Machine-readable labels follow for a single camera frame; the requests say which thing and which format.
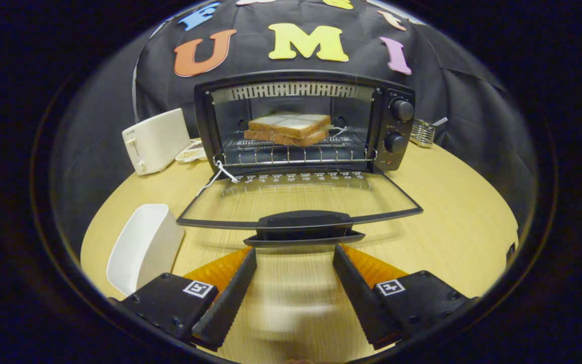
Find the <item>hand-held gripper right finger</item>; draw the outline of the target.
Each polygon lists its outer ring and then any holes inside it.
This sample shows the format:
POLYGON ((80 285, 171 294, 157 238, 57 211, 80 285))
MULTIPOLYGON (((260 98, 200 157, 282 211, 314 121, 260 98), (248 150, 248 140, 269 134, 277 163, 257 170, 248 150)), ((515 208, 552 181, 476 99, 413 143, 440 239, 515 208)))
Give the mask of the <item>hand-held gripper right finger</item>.
POLYGON ((419 336, 477 300, 429 271, 408 274, 344 244, 334 249, 333 267, 375 349, 419 336))

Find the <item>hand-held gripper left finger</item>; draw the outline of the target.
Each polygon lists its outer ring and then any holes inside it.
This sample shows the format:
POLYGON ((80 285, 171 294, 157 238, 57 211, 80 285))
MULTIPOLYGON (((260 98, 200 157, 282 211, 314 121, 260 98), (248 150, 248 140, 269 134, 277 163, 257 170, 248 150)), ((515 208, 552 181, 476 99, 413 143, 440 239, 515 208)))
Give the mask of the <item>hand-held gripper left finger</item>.
POLYGON ((182 276, 163 272, 119 307, 178 341, 216 351, 249 288, 256 257, 254 248, 245 247, 182 276))

